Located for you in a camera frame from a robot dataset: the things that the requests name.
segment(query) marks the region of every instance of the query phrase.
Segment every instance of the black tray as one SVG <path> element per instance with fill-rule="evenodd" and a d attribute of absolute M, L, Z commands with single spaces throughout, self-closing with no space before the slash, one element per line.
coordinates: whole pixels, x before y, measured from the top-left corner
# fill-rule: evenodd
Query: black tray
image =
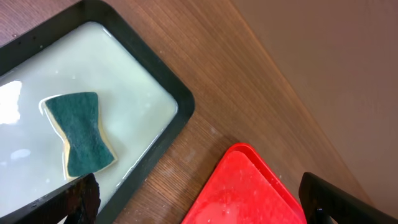
<path fill-rule="evenodd" d="M 177 114 L 98 214 L 97 223 L 111 223 L 140 187 L 190 119 L 195 102 L 190 90 L 108 4 L 80 1 L 0 48 L 0 77 L 86 22 L 103 25 L 166 89 L 178 104 Z"/>

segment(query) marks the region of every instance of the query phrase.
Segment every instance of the wooden table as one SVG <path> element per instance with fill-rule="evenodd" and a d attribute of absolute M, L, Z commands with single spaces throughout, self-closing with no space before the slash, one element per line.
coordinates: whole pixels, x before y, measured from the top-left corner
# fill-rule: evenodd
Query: wooden table
<path fill-rule="evenodd" d="M 5 44 L 76 0 L 2 0 Z M 182 220 L 221 156 L 252 144 L 298 198 L 310 171 L 371 203 L 228 0 L 109 0 L 191 89 L 196 111 L 116 223 Z"/>

